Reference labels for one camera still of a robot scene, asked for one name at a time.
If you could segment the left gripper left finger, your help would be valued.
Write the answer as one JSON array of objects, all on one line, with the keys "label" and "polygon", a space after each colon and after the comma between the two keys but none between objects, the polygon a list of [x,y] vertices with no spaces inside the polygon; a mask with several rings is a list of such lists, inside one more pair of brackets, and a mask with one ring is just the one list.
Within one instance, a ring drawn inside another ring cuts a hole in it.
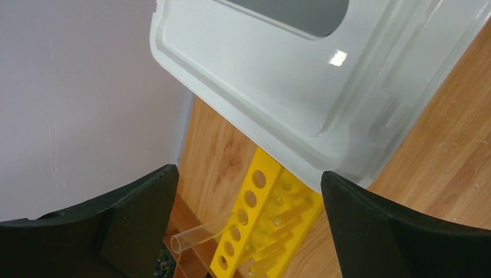
[{"label": "left gripper left finger", "polygon": [[152,277],[178,181],[168,164],[35,220],[1,222],[1,276]]}]

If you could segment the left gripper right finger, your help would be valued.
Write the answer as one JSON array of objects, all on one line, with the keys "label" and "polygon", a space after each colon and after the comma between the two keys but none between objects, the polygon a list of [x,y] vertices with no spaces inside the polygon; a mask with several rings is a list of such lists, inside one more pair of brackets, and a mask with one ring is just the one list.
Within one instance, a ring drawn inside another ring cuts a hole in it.
[{"label": "left gripper right finger", "polygon": [[321,192],[343,277],[489,277],[490,230],[420,213],[326,171]]}]

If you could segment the clear glass test tube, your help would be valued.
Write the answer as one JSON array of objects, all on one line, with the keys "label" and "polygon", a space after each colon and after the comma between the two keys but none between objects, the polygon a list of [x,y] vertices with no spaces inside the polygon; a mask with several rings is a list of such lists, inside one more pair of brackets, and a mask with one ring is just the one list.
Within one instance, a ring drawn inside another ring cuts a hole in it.
[{"label": "clear glass test tube", "polygon": [[215,239],[232,228],[247,224],[248,215],[240,209],[172,236],[171,248],[175,253],[180,254],[194,246]]}]

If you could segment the white bin lid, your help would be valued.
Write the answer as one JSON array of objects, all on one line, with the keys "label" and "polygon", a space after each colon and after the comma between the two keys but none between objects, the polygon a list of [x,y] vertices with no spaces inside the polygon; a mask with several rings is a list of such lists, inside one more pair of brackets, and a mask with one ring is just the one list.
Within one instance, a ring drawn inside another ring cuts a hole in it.
[{"label": "white bin lid", "polygon": [[366,188],[489,1],[157,1],[154,59],[311,189]]}]

